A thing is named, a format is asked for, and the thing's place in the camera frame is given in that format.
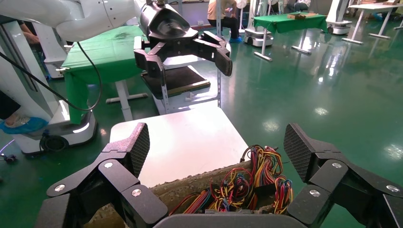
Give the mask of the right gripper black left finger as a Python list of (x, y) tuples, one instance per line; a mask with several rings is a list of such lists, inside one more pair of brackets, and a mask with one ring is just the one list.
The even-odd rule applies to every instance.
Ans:
[(108, 143), (90, 165), (51, 185), (35, 227), (81, 228), (108, 204), (129, 227), (154, 227), (168, 208), (138, 178), (149, 150), (148, 126), (139, 123), (128, 138)]

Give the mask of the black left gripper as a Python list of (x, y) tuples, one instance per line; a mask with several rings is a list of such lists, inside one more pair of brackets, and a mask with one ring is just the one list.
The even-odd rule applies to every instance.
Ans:
[(161, 85), (166, 85), (163, 61), (167, 56), (195, 55), (213, 62), (225, 76), (231, 76), (233, 61), (226, 48), (227, 42), (209, 31), (204, 31), (199, 37), (198, 32), (169, 4), (145, 3), (140, 28), (148, 41), (141, 36), (134, 38), (136, 65), (150, 77), (160, 79)]

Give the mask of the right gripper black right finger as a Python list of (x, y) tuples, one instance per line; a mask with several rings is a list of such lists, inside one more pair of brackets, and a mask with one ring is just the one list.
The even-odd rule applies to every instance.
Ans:
[(403, 225), (403, 189), (350, 162), (333, 144), (310, 138), (296, 123), (286, 126), (284, 150), (305, 183), (287, 214), (318, 228), (334, 205), (367, 228)]

